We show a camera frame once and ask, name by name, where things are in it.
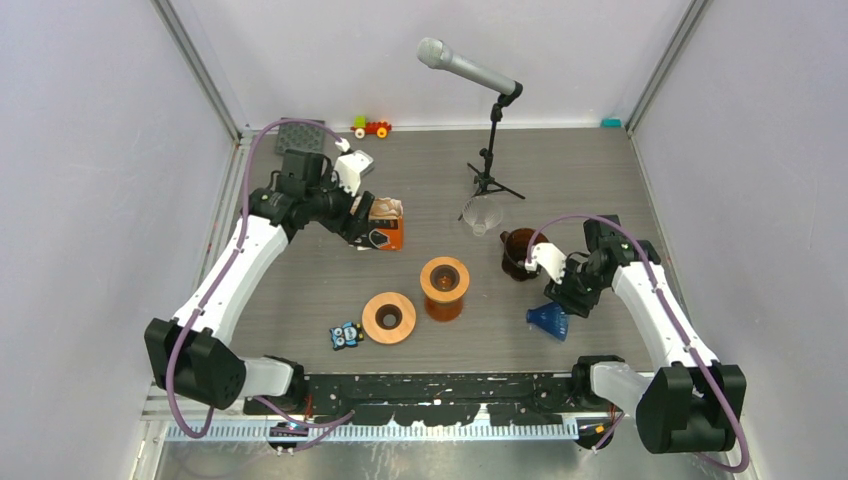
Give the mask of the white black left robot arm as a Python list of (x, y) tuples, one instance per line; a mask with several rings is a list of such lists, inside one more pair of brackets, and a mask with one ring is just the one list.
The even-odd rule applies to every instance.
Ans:
[(335, 161), (285, 153), (270, 184), (249, 195), (246, 216), (200, 287), (170, 319), (153, 319), (146, 328), (158, 387), (219, 410), (255, 396), (267, 396), (284, 414), (305, 405), (300, 365), (274, 356), (239, 357), (230, 343), (260, 280), (298, 231), (317, 222), (347, 243), (365, 232), (375, 197), (360, 186), (373, 164), (361, 150), (347, 150)]

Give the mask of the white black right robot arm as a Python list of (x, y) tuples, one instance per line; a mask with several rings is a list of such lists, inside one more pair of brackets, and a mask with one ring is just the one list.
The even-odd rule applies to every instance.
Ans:
[(745, 449), (740, 416), (747, 380), (741, 368), (719, 360), (695, 332), (649, 241), (636, 239), (615, 215), (581, 219), (581, 260), (541, 241), (536, 230), (524, 267), (548, 275), (546, 297), (570, 315), (586, 318), (601, 293), (614, 293), (641, 335), (654, 374), (644, 377), (611, 355), (592, 359), (570, 385), (574, 403), (589, 411), (612, 403), (635, 420), (653, 454)]

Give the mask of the blue plastic dripper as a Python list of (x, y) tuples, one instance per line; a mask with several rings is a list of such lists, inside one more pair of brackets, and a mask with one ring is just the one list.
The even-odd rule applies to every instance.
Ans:
[(565, 342), (569, 329), (569, 315), (556, 302), (528, 309), (525, 320), (560, 342)]

